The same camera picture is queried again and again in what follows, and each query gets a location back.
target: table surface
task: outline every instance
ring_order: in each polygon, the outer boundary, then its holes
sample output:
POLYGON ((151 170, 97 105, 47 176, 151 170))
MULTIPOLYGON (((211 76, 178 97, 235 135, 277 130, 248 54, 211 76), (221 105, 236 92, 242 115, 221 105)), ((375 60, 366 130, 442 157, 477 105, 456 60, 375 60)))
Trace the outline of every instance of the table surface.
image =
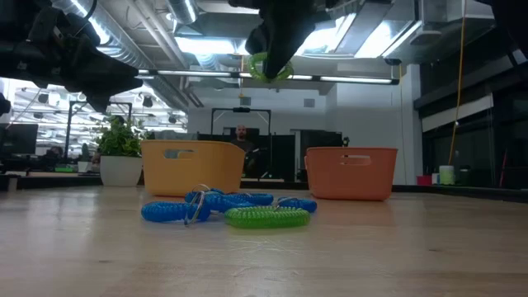
MULTIPOLYGON (((308 196, 307 191, 273 191, 308 196)), ((393 194, 318 200, 309 226, 185 228, 143 188, 0 195, 0 295, 526 296, 528 205, 393 194)))

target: plastic basket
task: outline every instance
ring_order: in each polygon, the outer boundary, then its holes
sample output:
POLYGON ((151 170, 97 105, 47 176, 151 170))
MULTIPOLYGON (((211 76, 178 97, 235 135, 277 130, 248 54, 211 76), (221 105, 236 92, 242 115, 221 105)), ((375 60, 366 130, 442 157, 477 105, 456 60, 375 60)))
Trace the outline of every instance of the plastic basket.
POLYGON ((145 140, 141 143, 147 191, 184 196, 199 184, 226 193, 239 190, 245 152, 215 141, 145 140))
POLYGON ((323 199, 386 200, 397 154, 396 148, 309 148, 310 191, 323 199))

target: yellow basket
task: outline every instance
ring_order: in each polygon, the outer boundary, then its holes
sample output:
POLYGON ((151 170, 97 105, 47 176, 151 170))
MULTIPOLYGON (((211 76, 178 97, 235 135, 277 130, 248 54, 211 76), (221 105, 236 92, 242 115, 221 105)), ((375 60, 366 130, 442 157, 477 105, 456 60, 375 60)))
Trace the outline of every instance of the yellow basket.
POLYGON ((184 196, 205 184, 224 192, 240 188, 245 152, 216 141, 145 140, 141 142, 147 191, 155 196, 184 196))

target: red object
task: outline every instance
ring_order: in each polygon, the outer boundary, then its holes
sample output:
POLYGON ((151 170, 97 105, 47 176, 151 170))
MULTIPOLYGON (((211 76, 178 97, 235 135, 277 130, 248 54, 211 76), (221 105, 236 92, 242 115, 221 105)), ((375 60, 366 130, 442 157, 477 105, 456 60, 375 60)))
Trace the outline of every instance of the red object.
POLYGON ((317 198, 385 200, 393 187, 396 148, 309 148, 308 184, 317 198))
POLYGON ((419 186, 432 186, 432 176, 416 177, 416 182, 419 186))

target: yellow cable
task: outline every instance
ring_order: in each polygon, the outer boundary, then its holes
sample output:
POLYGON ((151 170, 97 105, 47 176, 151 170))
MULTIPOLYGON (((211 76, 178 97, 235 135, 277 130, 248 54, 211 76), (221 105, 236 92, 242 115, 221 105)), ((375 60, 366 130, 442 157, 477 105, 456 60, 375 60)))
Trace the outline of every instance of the yellow cable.
POLYGON ((456 100, 455 122, 453 122, 453 136, 451 137, 451 149, 449 152, 448 165, 452 165, 453 163, 453 152, 455 151, 456 123, 459 119, 460 98, 462 97, 462 74, 464 71, 465 19, 466 19, 467 8, 468 8, 468 0, 465 0, 464 1, 464 15, 462 16, 462 32, 460 33, 460 66, 459 66, 458 97, 456 100))

